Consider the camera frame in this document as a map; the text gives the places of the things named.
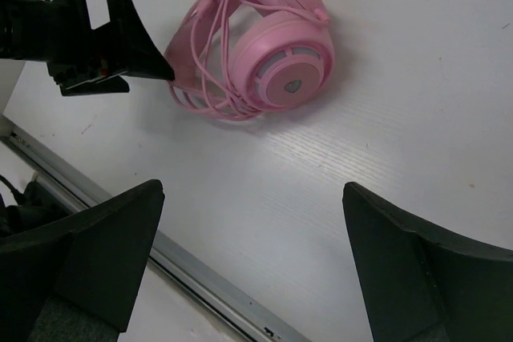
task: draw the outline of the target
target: white table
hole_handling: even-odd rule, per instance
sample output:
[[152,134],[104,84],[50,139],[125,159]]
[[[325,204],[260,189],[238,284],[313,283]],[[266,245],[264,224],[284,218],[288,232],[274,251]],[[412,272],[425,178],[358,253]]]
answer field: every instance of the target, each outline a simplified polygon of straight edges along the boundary
[[[106,22],[105,0],[88,1]],[[164,50],[192,1],[134,3]],[[211,122],[142,79],[128,95],[64,99],[29,63],[5,114],[112,194],[161,179],[160,230],[310,339],[370,342],[346,182],[513,247],[513,3],[325,1],[337,70],[297,111]]]

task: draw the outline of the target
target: black object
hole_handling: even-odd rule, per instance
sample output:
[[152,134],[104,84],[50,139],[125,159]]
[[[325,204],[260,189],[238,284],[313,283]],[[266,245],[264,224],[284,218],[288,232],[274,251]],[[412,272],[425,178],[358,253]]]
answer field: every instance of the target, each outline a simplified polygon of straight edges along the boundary
[[512,342],[513,251],[448,231],[356,183],[345,222],[375,342]]
[[64,96],[128,92],[120,75],[174,80],[131,0],[107,0],[91,29],[86,0],[0,0],[0,58],[46,62]]
[[22,342],[31,333],[31,340],[45,340],[34,332],[48,335],[45,324],[67,324],[54,316],[68,313],[74,317],[68,324],[85,318],[125,332],[163,204],[162,184],[152,180],[97,207],[0,238],[2,342]]

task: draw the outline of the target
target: black cable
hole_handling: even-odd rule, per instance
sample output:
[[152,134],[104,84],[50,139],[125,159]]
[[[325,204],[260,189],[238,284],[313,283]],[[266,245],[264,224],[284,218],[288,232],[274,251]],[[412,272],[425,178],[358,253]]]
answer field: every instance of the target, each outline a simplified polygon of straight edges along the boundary
[[25,195],[22,194],[15,186],[13,186],[13,184],[11,182],[9,182],[6,177],[4,177],[3,175],[0,175],[0,182],[2,182],[3,184],[5,184],[7,186],[7,188],[12,193],[14,200],[16,201],[17,204],[23,205],[26,203]]

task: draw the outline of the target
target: pink headphones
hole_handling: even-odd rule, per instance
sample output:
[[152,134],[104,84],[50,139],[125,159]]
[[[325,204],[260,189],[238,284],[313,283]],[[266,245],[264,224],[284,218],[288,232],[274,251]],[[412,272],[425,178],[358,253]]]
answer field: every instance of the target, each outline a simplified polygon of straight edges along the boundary
[[[228,55],[228,18],[240,5],[263,18]],[[173,98],[188,111],[236,121],[297,107],[313,98],[332,72],[328,25],[322,0],[198,0],[166,49],[176,74],[169,83]],[[207,69],[219,29],[223,81]]]

